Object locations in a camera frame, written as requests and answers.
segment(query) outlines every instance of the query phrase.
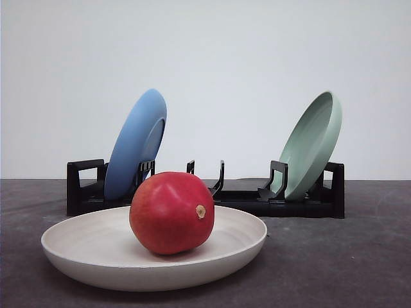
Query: black dish rack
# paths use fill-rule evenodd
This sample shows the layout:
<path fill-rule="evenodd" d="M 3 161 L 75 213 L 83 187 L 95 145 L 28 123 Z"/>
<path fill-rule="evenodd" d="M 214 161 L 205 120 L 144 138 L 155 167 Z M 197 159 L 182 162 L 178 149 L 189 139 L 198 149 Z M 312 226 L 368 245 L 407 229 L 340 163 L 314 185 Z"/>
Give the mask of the black dish rack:
<path fill-rule="evenodd" d="M 77 216 L 97 210 L 130 205 L 136 189 L 150 172 L 155 174 L 155 161 L 139 164 L 133 185 L 124 197 L 118 200 L 104 199 L 104 181 L 109 163 L 103 159 L 84 160 L 67 163 L 67 215 Z M 187 172 L 194 174 L 195 161 L 187 163 Z M 81 170 L 97 168 L 94 183 L 81 186 Z M 324 185 L 324 172 L 333 174 L 331 187 Z M 275 174 L 281 173 L 281 188 L 272 192 L 270 185 Z M 306 217 L 306 218 L 344 218 L 344 165 L 328 162 L 314 185 L 300 201 L 287 201 L 284 197 L 288 182 L 288 165 L 272 160 L 270 178 L 257 190 L 223 190 L 224 161 L 220 162 L 220 177 L 209 187 L 214 204 L 243 210 L 256 216 L 267 217 Z"/>

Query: green plate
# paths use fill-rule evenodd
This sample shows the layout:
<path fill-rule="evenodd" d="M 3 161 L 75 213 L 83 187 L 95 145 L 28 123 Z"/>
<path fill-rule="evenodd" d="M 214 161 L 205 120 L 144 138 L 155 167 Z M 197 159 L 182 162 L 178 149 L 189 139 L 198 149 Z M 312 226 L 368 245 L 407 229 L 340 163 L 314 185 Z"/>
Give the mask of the green plate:
<path fill-rule="evenodd" d="M 324 92 L 307 108 L 284 147 L 280 162 L 288 164 L 285 198 L 300 200 L 323 172 L 337 143 L 342 108 L 335 95 Z M 281 173 L 275 172 L 271 190 L 281 186 Z"/>

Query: white bowl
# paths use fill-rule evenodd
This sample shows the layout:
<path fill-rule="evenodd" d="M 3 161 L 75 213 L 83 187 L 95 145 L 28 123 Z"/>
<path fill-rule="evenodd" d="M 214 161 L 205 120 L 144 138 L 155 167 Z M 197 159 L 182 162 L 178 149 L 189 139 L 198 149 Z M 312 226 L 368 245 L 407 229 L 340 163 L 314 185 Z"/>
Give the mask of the white bowl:
<path fill-rule="evenodd" d="M 41 238 L 47 258 L 62 273 L 92 286 L 165 291 L 234 273 L 259 253 L 267 235 L 259 218 L 216 206 L 214 228 L 203 245 L 176 255 L 156 255 L 132 233 L 129 210 L 101 210 L 52 226 Z"/>

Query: gray table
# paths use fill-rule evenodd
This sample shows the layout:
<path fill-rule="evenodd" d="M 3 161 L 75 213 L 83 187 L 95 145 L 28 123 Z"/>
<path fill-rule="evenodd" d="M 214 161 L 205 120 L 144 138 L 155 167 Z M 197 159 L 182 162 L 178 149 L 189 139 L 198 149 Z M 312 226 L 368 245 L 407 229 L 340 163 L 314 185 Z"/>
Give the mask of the gray table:
<path fill-rule="evenodd" d="M 346 182 L 345 219 L 263 218 L 269 237 L 250 264 L 159 293 L 86 286 L 48 262 L 40 237 L 66 219 L 65 189 L 1 181 L 1 307 L 411 307 L 411 181 Z"/>

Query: plate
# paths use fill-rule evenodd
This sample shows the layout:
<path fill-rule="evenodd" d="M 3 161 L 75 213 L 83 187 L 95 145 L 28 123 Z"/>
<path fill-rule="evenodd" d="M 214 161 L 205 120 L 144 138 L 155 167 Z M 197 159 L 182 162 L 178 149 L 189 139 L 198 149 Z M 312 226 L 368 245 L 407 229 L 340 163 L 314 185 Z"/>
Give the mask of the plate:
<path fill-rule="evenodd" d="M 299 200 L 323 172 L 337 143 L 342 108 L 335 95 L 324 92 L 307 108 L 295 126 L 279 159 L 288 164 L 287 200 Z M 275 172 L 271 190 L 281 187 Z"/>
<path fill-rule="evenodd" d="M 176 255 L 156 255 L 131 231 L 130 207 L 69 218 L 43 233 L 50 262 L 67 276 L 120 291 L 165 291 L 197 286 L 244 267 L 260 251 L 267 227 L 259 218 L 215 207 L 209 239 Z"/>
<path fill-rule="evenodd" d="M 114 145 L 104 183 L 104 197 L 123 197 L 133 186 L 140 162 L 154 160 L 159 151 L 167 108 L 161 94 L 150 89 L 134 105 Z"/>

